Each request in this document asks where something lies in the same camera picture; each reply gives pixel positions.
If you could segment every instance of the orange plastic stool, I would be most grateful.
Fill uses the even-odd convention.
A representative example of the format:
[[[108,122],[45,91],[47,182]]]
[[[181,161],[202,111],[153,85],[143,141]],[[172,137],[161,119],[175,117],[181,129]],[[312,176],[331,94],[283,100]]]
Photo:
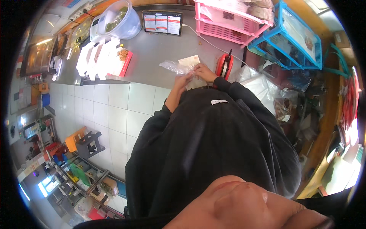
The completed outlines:
[[[76,131],[75,133],[73,133],[72,135],[68,136],[65,139],[66,146],[67,146],[67,148],[69,149],[70,152],[76,151],[75,143],[77,141],[79,141],[82,137],[84,137],[84,130],[85,129],[86,129],[86,127],[83,127],[83,128]]]
[[[48,83],[41,83],[38,86],[40,92],[49,92]]]

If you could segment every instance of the tablet screen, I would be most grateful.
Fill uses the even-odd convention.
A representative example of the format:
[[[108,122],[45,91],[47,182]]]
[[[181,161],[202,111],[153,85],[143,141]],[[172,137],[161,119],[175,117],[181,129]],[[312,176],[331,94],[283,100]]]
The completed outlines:
[[[181,35],[183,14],[169,11],[143,11],[145,32]]]

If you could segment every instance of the blue plastic strap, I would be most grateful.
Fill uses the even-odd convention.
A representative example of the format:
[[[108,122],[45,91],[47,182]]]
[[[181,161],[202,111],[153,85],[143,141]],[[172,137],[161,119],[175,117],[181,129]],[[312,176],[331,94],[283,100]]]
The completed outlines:
[[[341,53],[341,51],[339,50],[339,48],[337,48],[336,46],[335,46],[335,44],[333,44],[333,43],[331,43],[330,44],[330,47],[332,47],[336,52],[332,52],[332,53],[334,53],[334,54],[336,54],[337,56],[338,56],[338,58],[339,58],[339,62],[341,63],[341,66],[342,66],[342,69],[343,69],[343,71],[340,71],[340,70],[338,70],[338,69],[330,69],[330,68],[327,68],[327,67],[324,67],[324,63],[325,63],[325,61],[323,62],[323,69],[325,70],[325,71],[328,71],[328,72],[331,72],[331,73],[334,73],[334,74],[337,74],[337,75],[341,75],[341,76],[343,76],[344,78],[346,78],[346,79],[348,79],[349,78],[349,76],[350,76],[350,72],[349,72],[349,70],[348,70],[348,66],[347,66],[347,62],[346,62],[346,60],[344,59],[344,56],[342,55],[342,53]],[[329,55],[329,48],[326,50],[326,52],[325,52],[325,55],[324,55],[324,60],[328,57],[328,55]]]

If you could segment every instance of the pink storage rack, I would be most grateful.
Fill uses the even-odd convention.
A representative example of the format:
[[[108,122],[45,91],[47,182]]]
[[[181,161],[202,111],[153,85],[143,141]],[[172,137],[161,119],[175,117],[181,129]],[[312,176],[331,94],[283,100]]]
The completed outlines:
[[[236,10],[229,5],[220,4],[217,1],[194,0],[196,9],[196,32],[241,44],[241,48],[247,46],[256,37],[259,37],[266,29],[273,26],[273,22],[258,19],[252,15]],[[220,22],[213,22],[207,17],[201,16],[201,7],[225,11],[243,18],[244,29],[237,28]]]

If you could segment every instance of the stainless steel table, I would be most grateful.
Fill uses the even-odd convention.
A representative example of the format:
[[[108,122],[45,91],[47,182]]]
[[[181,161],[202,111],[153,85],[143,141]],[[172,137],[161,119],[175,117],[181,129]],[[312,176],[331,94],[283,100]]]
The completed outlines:
[[[195,29],[194,7],[190,9],[192,10],[178,11],[183,12],[183,24]],[[243,49],[240,48],[239,44],[206,35],[203,35],[203,37],[222,50],[229,52],[232,49],[233,55],[239,58],[243,57]],[[123,81],[168,89],[171,89],[174,85],[175,73],[159,66],[164,60],[178,62],[179,59],[198,55],[202,63],[207,64],[212,71],[215,71],[218,58],[224,54],[198,37],[186,26],[182,27],[181,36],[146,33],[142,29],[137,36],[130,40],[121,40],[121,43],[124,45],[124,48],[133,52],[125,77],[122,78]],[[69,60],[65,58],[58,83],[80,85],[80,76],[75,69],[78,56],[79,51],[74,52]],[[234,59],[231,73],[233,74],[240,67],[241,62]],[[116,83],[116,81],[107,80],[105,83]]]

